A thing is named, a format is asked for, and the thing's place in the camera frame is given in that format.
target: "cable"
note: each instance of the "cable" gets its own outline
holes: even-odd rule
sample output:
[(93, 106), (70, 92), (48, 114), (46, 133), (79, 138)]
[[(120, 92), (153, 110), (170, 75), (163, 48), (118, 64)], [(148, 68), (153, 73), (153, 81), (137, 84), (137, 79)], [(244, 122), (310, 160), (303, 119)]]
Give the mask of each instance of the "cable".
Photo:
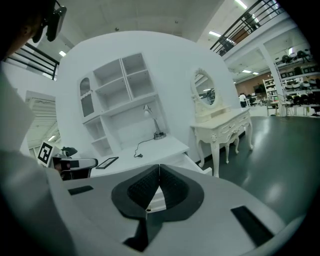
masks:
[(136, 154), (137, 154), (137, 150), (138, 150), (138, 148), (139, 148), (139, 145), (140, 145), (141, 143), (154, 140), (154, 139), (155, 139), (155, 134), (156, 134), (156, 133), (153, 134), (153, 138), (148, 139), (148, 140), (144, 140), (144, 141), (141, 141), (141, 142), (138, 143), (138, 145), (137, 145), (137, 147), (136, 147), (136, 150), (134, 151), (134, 156), (133, 156), (134, 158), (142, 158), (142, 157), (143, 157), (142, 154), (136, 155)]

